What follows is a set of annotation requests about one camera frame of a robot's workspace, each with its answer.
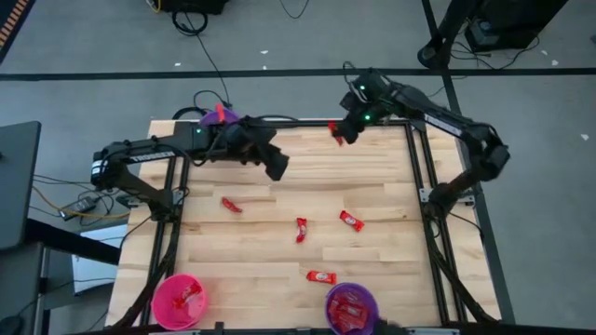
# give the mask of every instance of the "purple object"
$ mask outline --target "purple object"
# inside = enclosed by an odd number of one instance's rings
[[[223,108],[223,115],[225,117],[225,122],[227,123],[236,122],[240,118],[236,113],[227,108]],[[217,125],[220,123],[220,116],[217,114],[217,112],[207,113],[207,115],[201,117],[198,123],[203,126]]]
[[[369,311],[369,318],[366,320],[366,326],[360,330],[350,330],[347,332],[348,335],[371,335],[373,334],[374,323],[379,319],[379,307],[376,305],[373,295],[364,286],[355,283],[342,283],[334,286],[329,293],[327,293],[327,300],[325,301],[325,318],[327,323],[333,332],[337,335],[343,334],[339,328],[332,324],[329,317],[329,305],[333,300],[333,296],[338,293],[355,292],[362,298],[364,307]]]

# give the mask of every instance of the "pink bowl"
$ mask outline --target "pink bowl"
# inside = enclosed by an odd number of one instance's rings
[[[184,330],[207,311],[207,292],[193,275],[173,275],[164,280],[151,300],[157,323],[167,330]]]

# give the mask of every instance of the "wooden table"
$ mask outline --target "wooden table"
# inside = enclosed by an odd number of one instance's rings
[[[173,121],[153,121],[149,134],[167,136],[173,128]],[[428,137],[439,181],[450,181],[462,170],[455,141],[433,127]],[[196,327],[211,329],[216,321],[226,328],[328,327],[323,303],[331,286],[306,281],[309,270],[335,272],[340,282],[365,286],[384,318],[404,326],[437,326],[404,128],[371,127],[356,144],[342,148],[324,127],[284,129],[274,144],[291,158],[282,181],[269,180],[263,166],[217,162],[191,167],[176,273],[196,275],[206,286],[210,306]],[[167,165],[167,160],[145,163],[140,175],[162,188]],[[244,212],[223,208],[222,196]],[[342,209],[365,222],[360,233],[339,220]],[[454,213],[475,221],[472,208],[456,205]],[[148,215],[147,208],[134,209],[129,229]],[[295,243],[296,217],[308,218],[303,244]],[[498,318],[478,230],[452,216],[447,222],[461,280]],[[106,325],[125,313],[144,286],[155,232],[149,222],[127,239]],[[163,252],[168,242],[165,238]],[[451,290],[444,277],[443,282],[455,320]]]

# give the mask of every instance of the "yellow cable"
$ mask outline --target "yellow cable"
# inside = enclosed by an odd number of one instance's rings
[[[153,7],[153,5],[149,3],[149,1],[151,0],[145,0],[145,2],[147,3],[147,5],[149,5],[151,10],[153,10],[155,13],[159,13],[161,11],[161,0],[157,0],[157,8]]]
[[[48,204],[50,207],[52,207],[58,211],[63,211],[64,213],[67,213],[67,214],[78,215],[78,216],[82,216],[82,217],[86,217],[86,218],[95,218],[95,219],[121,219],[121,218],[127,217],[129,215],[129,213],[123,213],[123,214],[118,214],[118,215],[93,215],[93,214],[75,212],[70,209],[59,208],[58,206],[52,204],[52,202],[49,201],[46,198],[46,196],[44,194],[42,194],[41,191],[39,191],[39,189],[37,187],[35,187],[35,186],[31,186],[31,187],[33,188],[34,191],[37,192],[37,194],[39,194],[39,196],[41,196],[41,198],[46,202],[46,204]]]

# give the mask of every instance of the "desk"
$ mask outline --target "desk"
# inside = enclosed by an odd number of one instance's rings
[[[167,136],[173,129],[173,121],[153,121],[149,134]],[[455,141],[434,128],[427,134],[439,181],[449,181],[462,170]],[[291,158],[281,181],[269,180],[262,166],[234,162],[190,170],[176,273],[196,275],[206,285],[210,306],[197,327],[212,329],[216,321],[225,328],[328,327],[322,306],[331,286],[306,281],[309,270],[364,285],[384,318],[404,326],[439,325],[404,127],[371,127],[342,148],[325,127],[282,129],[273,143]],[[421,153],[417,136],[416,146]],[[418,159],[426,171],[424,158]],[[167,160],[145,163],[140,176],[162,188],[167,166]],[[423,179],[428,185],[425,172]],[[244,212],[229,212],[222,196]],[[338,219],[342,209],[365,222],[360,233]],[[454,213],[475,221],[472,208],[456,205]],[[129,229],[148,215],[148,208],[133,210]],[[308,218],[303,244],[294,242],[296,217]],[[478,230],[451,216],[447,222],[460,279],[498,318]],[[155,232],[149,223],[127,239],[106,325],[126,312],[144,286]],[[163,252],[168,242],[166,237]]]

